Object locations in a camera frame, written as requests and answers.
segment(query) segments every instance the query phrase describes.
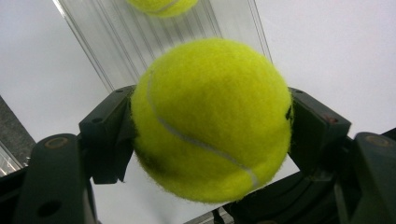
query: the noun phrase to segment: metal bolt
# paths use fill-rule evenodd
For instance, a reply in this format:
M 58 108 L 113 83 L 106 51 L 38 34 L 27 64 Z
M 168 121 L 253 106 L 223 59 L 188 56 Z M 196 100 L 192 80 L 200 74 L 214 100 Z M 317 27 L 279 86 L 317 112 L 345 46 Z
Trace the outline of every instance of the metal bolt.
M 323 118 L 324 118 L 327 122 L 329 122 L 330 124 L 335 124 L 335 123 L 338 122 L 338 119 L 335 118 L 335 117 L 333 117 L 333 116 L 331 116 L 331 115 L 323 115 Z
M 56 149 L 65 146 L 68 142 L 69 140 L 67 140 L 65 137 L 57 137 L 48 140 L 44 146 L 49 149 Z
M 367 142 L 374 144 L 378 147 L 392 147 L 392 143 L 390 141 L 380 136 L 369 135 L 366 136 L 365 139 Z

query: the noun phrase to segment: black plastic bracket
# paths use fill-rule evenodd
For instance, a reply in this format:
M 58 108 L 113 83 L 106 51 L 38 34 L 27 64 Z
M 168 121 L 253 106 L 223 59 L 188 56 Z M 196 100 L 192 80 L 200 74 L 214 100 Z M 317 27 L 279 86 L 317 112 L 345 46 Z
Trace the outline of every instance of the black plastic bracket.
M 348 161 L 335 185 L 342 223 L 396 223 L 396 142 L 358 133 Z
M 13 223 L 97 223 L 75 135 L 57 134 L 35 145 Z
M 80 124 L 88 175 L 95 184 L 123 181 L 134 152 L 130 96 L 134 86 L 113 91 Z
M 294 122 L 289 155 L 311 180 L 330 180 L 351 123 L 309 94 L 290 91 Z

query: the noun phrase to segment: tennis ball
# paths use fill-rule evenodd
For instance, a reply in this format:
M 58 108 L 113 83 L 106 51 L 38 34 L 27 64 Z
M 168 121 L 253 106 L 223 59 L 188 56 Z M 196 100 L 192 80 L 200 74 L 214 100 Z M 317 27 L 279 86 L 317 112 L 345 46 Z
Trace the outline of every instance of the tennis ball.
M 198 0 L 127 0 L 137 9 L 157 17 L 174 17 L 190 8 Z
M 268 183 L 285 159 L 291 102 L 282 76 L 250 47 L 219 38 L 180 45 L 135 88 L 134 151 L 176 196 L 240 200 Z

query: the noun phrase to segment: white background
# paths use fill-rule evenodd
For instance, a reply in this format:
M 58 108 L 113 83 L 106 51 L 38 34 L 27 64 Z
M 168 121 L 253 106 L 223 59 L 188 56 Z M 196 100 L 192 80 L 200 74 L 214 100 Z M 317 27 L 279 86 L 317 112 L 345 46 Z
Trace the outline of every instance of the white background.
M 396 126 L 395 1 L 258 0 L 257 5 L 274 63 L 290 86 L 352 121 L 351 136 Z M 51 1 L 3 0 L 0 94 L 39 141 L 78 133 L 78 123 L 107 92 Z M 136 167 L 128 176 L 127 184 L 95 188 L 104 223 L 180 223 L 211 208 L 134 182 L 145 178 Z

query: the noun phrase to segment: yellow tennis ball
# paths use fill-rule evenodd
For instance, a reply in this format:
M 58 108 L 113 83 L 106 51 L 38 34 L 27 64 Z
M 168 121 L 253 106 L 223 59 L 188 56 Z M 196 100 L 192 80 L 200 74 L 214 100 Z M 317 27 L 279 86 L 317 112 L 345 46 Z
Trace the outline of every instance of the yellow tennis ball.
M 174 17 L 190 8 L 198 0 L 127 0 L 139 10 L 157 17 Z
M 165 190 L 235 201 L 272 179 L 290 147 L 291 96 L 262 55 L 204 39 L 157 59 L 132 96 L 134 150 Z

